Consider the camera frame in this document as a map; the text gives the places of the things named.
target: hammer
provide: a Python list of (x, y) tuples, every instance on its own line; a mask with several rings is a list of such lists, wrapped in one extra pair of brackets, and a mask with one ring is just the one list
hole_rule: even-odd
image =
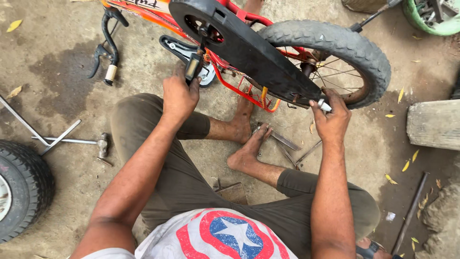
[[(83, 143), (83, 144), (91, 144), (97, 145), (99, 147), (99, 154), (98, 158), (106, 158), (107, 157), (107, 148), (109, 147), (109, 141), (107, 137), (109, 135), (107, 133), (101, 134), (101, 139), (98, 141), (92, 140), (81, 140), (81, 139), (61, 139), (62, 142), (71, 142), (71, 143)], [(57, 138), (54, 137), (43, 137), (46, 140), (56, 140)]]

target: white star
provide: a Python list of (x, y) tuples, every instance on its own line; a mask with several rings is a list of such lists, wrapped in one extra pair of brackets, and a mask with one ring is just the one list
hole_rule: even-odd
[(260, 245), (252, 242), (247, 237), (246, 230), (247, 230), (247, 226), (249, 225), (248, 223), (235, 225), (233, 223), (226, 221), (223, 218), (221, 218), (220, 220), (222, 220), (222, 223), (224, 223), (227, 226), (227, 228), (219, 232), (216, 232), (214, 234), (226, 234), (226, 235), (234, 236), (236, 239), (236, 242), (238, 243), (238, 247), (240, 248), (240, 254), (243, 251), (243, 244), (246, 244), (250, 247), (260, 247)]

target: white t-shirt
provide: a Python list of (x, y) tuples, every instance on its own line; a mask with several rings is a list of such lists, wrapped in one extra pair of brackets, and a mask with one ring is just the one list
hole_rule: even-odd
[(159, 225), (134, 255), (107, 248), (83, 259), (296, 259), (263, 223), (223, 208), (197, 209)]

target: black chain guard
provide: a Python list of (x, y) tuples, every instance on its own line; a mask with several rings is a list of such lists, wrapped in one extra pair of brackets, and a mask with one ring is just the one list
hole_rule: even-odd
[(209, 22), (223, 36), (223, 42), (208, 41), (206, 47), (239, 71), (288, 100), (298, 93), (302, 105), (318, 100), (321, 90), (275, 47), (216, 0), (171, 0), (169, 11), (189, 36), (201, 37), (189, 27), (185, 17), (195, 16)]

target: bicycle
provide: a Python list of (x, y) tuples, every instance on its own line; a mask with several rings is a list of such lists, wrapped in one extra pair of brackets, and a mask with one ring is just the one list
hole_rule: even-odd
[[(376, 102), (390, 82), (391, 69), (385, 54), (358, 29), (312, 20), (273, 23), (245, 12), (230, 0), (101, 2), (105, 10), (102, 29), (113, 53), (103, 43), (98, 45), (89, 78), (98, 69), (99, 57), (107, 57), (111, 61), (104, 80), (107, 85), (112, 85), (118, 63), (111, 37), (115, 28), (109, 33), (107, 25), (109, 19), (115, 18), (127, 27), (129, 23), (121, 12), (157, 23), (196, 44), (185, 44), (167, 35), (160, 37), (161, 45), (185, 63), (202, 62), (202, 68), (196, 66), (194, 73), (202, 77), (202, 87), (218, 78), (267, 112), (274, 112), (281, 100), (308, 108), (310, 99), (325, 98), (321, 87), (336, 88), (347, 107), (356, 109)], [(256, 23), (266, 27), (256, 32), (251, 28)], [(233, 86), (223, 79), (223, 74), (238, 75), (241, 80)], [(249, 90), (240, 89), (243, 79), (249, 81)], [(342, 87), (345, 83), (351, 87)], [(253, 87), (260, 93), (252, 94)]]

